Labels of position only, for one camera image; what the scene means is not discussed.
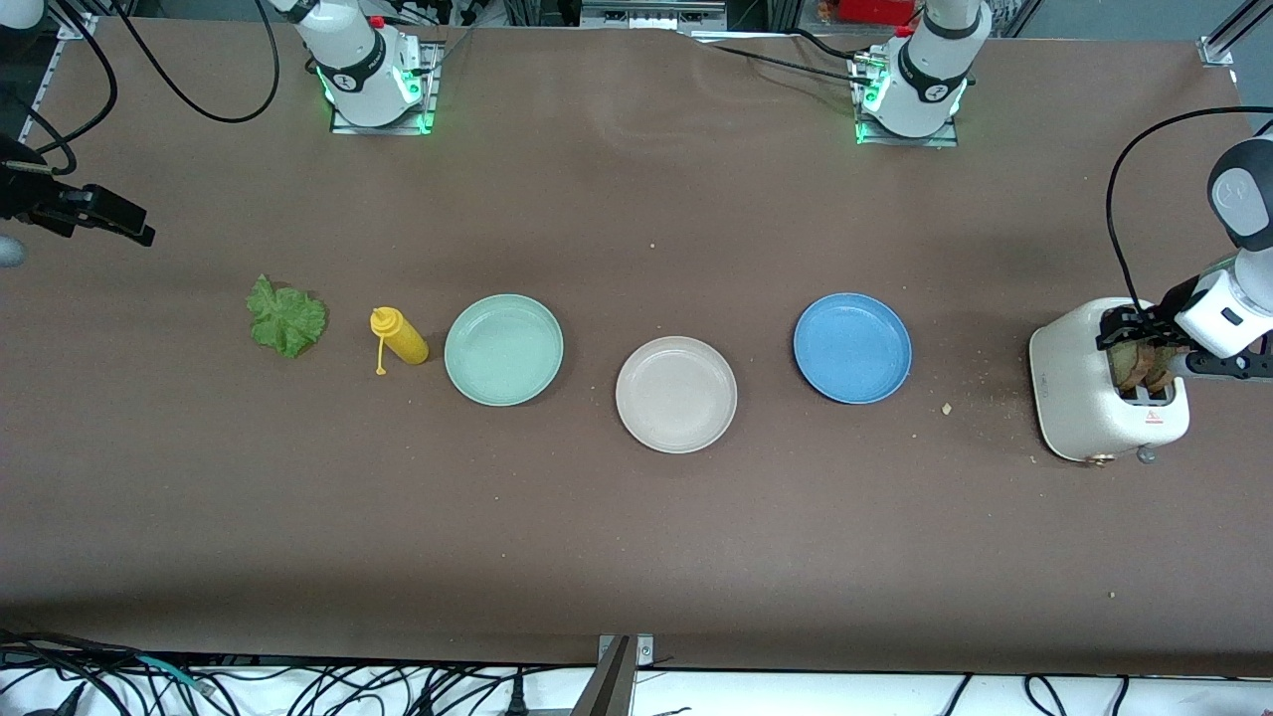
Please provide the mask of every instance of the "mustard bottle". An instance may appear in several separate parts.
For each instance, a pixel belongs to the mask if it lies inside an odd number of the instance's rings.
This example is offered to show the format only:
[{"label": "mustard bottle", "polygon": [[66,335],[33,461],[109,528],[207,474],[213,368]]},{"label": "mustard bottle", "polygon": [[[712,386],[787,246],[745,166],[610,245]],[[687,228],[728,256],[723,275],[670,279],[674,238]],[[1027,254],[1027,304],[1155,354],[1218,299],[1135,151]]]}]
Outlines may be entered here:
[{"label": "mustard bottle", "polygon": [[411,366],[419,366],[429,357],[429,345],[397,308],[382,306],[372,311],[372,333],[381,339],[381,347],[376,353],[377,376],[384,375],[384,345],[397,353],[404,363]]}]

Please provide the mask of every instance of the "green led light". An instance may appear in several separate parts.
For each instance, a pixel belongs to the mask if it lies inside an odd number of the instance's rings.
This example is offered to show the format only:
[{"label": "green led light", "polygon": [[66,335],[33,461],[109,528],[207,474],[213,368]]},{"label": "green led light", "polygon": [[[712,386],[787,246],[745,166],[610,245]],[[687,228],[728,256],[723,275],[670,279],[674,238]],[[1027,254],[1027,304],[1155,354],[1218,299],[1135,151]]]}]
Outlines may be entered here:
[{"label": "green led light", "polygon": [[433,134],[433,110],[429,110],[415,118],[415,126],[420,134]]},{"label": "green led light", "polygon": [[336,101],[331,98],[331,88],[327,87],[327,79],[318,74],[318,82],[322,84],[322,96],[327,98],[328,104],[335,104]]},{"label": "green led light", "polygon": [[411,88],[407,88],[406,83],[402,82],[404,76],[410,75],[407,73],[393,73],[393,80],[398,83],[398,89],[402,90],[402,99],[415,102],[416,97],[420,94],[419,85],[411,84]]}]

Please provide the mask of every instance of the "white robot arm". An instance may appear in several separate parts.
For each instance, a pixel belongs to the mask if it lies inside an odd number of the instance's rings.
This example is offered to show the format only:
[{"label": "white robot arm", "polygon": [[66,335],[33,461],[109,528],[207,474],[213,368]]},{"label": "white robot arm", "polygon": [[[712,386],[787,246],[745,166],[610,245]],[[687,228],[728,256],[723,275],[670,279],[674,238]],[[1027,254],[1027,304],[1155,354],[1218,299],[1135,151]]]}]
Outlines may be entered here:
[{"label": "white robot arm", "polygon": [[1273,331],[1273,136],[1225,152],[1207,195],[1237,252],[1176,285],[1143,315],[1113,315],[1102,322],[1101,348],[1148,340],[1225,359]]},{"label": "white robot arm", "polygon": [[420,104],[415,37],[372,23],[358,0],[270,0],[318,62],[327,98],[350,124],[378,127]]},{"label": "white robot arm", "polygon": [[0,25],[31,29],[45,17],[45,0],[0,0]]},{"label": "white robot arm", "polygon": [[1198,276],[1175,320],[1199,345],[1228,358],[1273,331],[1273,136],[1225,152],[1208,199],[1237,254]]},{"label": "white robot arm", "polygon": [[990,34],[990,8],[980,0],[928,0],[910,37],[894,37],[862,111],[901,138],[934,134],[959,110],[967,70]]}]

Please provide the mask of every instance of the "green lettuce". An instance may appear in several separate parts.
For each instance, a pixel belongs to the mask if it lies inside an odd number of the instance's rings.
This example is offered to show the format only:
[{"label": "green lettuce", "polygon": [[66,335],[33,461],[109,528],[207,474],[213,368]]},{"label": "green lettuce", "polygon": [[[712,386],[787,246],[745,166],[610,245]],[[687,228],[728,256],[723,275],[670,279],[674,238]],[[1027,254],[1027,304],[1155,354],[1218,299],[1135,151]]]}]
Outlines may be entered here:
[{"label": "green lettuce", "polygon": [[288,358],[322,336],[327,327],[327,307],[294,288],[275,289],[261,274],[247,297],[252,312],[252,340],[269,345]]}]

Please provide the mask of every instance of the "brown table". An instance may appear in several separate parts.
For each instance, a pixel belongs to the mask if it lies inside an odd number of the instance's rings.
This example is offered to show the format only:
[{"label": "brown table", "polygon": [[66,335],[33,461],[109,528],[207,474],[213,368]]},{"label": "brown table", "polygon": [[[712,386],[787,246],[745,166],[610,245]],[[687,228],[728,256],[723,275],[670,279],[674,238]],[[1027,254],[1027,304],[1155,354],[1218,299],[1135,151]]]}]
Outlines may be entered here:
[{"label": "brown table", "polygon": [[[260,28],[143,32],[210,108],[264,96]],[[594,634],[643,631],[701,665],[1273,665],[1269,389],[1194,383],[1160,466],[1085,469],[1041,445],[1023,362],[1035,327],[1123,290],[1101,210],[1119,148],[1235,102],[1190,45],[990,42],[960,147],[936,152],[858,147],[834,82],[667,32],[477,31],[426,139],[330,135],[286,29],[279,98],[243,126],[99,36],[122,97],[74,178],[159,236],[6,227],[31,257],[0,274],[5,624],[311,655],[586,661]],[[103,87],[76,45],[43,108],[76,126]],[[1147,296],[1228,248],[1204,181],[1245,134],[1198,120],[1128,163]],[[260,273],[330,307],[300,359],[248,338]],[[910,327],[910,380],[878,405],[793,364],[797,316],[838,290]],[[496,292],[561,321],[542,396],[479,406],[440,359],[373,373],[372,307],[440,353]],[[672,334],[741,390],[687,456],[642,447],[612,400],[625,357]]]}]

